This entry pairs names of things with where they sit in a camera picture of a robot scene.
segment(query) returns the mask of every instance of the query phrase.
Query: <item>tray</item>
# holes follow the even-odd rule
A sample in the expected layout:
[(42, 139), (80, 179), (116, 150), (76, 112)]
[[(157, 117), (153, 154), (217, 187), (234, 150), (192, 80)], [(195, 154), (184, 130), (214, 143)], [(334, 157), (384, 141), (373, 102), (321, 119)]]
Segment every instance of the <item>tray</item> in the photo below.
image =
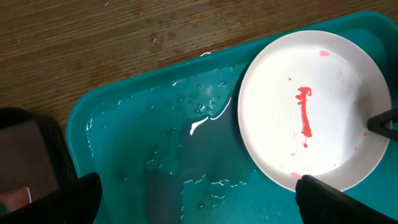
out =
[[(398, 106), (398, 28), (358, 12), (303, 28), (339, 34), (364, 49)], [(275, 35), (83, 96), (67, 124), (79, 177), (97, 172), (103, 200), (96, 223), (301, 223), (295, 194), (258, 171), (236, 117), (241, 79)], [(398, 220), (398, 143), (346, 193)]]

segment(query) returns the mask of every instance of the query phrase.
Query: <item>brown wooden surface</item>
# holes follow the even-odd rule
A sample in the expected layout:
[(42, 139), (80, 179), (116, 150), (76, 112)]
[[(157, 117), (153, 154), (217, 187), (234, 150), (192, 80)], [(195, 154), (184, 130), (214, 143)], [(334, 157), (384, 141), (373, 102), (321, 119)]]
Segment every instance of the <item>brown wooden surface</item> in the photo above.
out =
[(1, 0), (0, 106), (55, 118), (84, 93), (203, 52), (398, 0)]

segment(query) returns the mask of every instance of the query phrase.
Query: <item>red spot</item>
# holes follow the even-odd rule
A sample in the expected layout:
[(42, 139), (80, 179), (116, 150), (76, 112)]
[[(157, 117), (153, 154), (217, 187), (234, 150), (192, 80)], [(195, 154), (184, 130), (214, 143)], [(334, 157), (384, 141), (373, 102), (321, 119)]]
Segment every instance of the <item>red spot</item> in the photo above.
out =
[(289, 176), (293, 179), (301, 179), (303, 176), (301, 176), (300, 174), (296, 173), (296, 172), (291, 172), (289, 173)]
[(327, 52), (326, 50), (321, 50), (319, 51), (319, 55), (321, 55), (321, 57), (327, 57), (330, 55), (330, 53)]
[(310, 128), (310, 123), (308, 122), (308, 117), (307, 117), (306, 102), (307, 102), (307, 95), (311, 96), (312, 91), (310, 87), (300, 87), (298, 90), (301, 92), (301, 94), (296, 96), (296, 98), (300, 100), (297, 104), (301, 105), (301, 119), (303, 123), (303, 130), (301, 133), (305, 136), (305, 143), (303, 146), (308, 147), (307, 138), (312, 137), (312, 133)]

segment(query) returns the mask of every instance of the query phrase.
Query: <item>water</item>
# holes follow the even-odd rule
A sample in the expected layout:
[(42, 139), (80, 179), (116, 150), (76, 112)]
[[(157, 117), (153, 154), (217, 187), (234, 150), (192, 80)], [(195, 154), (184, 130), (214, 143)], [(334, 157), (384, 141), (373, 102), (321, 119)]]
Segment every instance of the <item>water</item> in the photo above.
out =
[(98, 223), (301, 222), (294, 194), (258, 171), (242, 142), (234, 74), (243, 70), (100, 104), (86, 129), (103, 183)]

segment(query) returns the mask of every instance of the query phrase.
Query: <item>white plate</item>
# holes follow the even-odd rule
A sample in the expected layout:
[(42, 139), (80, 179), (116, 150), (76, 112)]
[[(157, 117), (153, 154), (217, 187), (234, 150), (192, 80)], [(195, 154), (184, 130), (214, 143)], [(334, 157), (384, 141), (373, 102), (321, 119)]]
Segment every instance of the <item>white plate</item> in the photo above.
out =
[(361, 48), (308, 30), (275, 40), (254, 59), (238, 117), (250, 155), (273, 181), (294, 191), (310, 174), (346, 190), (381, 160), (389, 140), (369, 133), (366, 121), (389, 109), (386, 81)]

